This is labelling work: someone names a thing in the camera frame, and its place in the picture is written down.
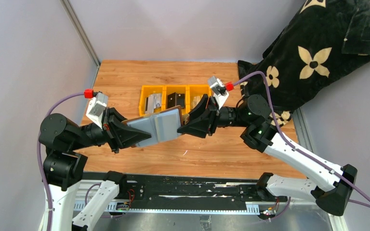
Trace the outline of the brown leather card holder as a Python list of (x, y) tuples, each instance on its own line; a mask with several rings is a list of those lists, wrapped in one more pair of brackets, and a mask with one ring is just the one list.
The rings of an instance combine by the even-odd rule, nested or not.
[(147, 147), (161, 142), (175, 140), (182, 135), (177, 130), (183, 123), (184, 120), (180, 106), (123, 121), (123, 124), (148, 132), (151, 135), (150, 138), (136, 143), (135, 147)]

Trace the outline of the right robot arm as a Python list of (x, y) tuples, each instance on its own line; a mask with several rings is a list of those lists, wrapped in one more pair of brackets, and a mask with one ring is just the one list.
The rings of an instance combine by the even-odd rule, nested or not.
[(350, 164), (331, 163), (293, 142), (266, 120), (270, 113), (261, 95), (249, 96), (236, 107), (219, 107), (212, 96), (204, 95), (178, 131), (205, 138), (217, 128), (243, 127), (241, 138), (249, 148), (282, 160), (305, 175), (304, 179), (296, 179), (265, 172), (256, 182), (255, 194), (263, 200), (286, 196), (314, 202), (323, 211), (342, 216), (357, 169)]

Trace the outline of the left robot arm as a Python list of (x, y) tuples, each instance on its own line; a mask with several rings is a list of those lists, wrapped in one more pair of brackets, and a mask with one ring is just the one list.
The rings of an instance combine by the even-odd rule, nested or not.
[(114, 108), (106, 108), (100, 124), (78, 126), (64, 115), (55, 113), (45, 117), (40, 126), (39, 143), (46, 148), (43, 180), (48, 184), (48, 216), (50, 231), (91, 231), (113, 199), (132, 202), (135, 190), (127, 184), (127, 176), (109, 171), (98, 191), (81, 212), (73, 215), (73, 207), (80, 188), (87, 157), (78, 150), (108, 144), (111, 150), (132, 147), (149, 139), (150, 133), (129, 127), (124, 117)]

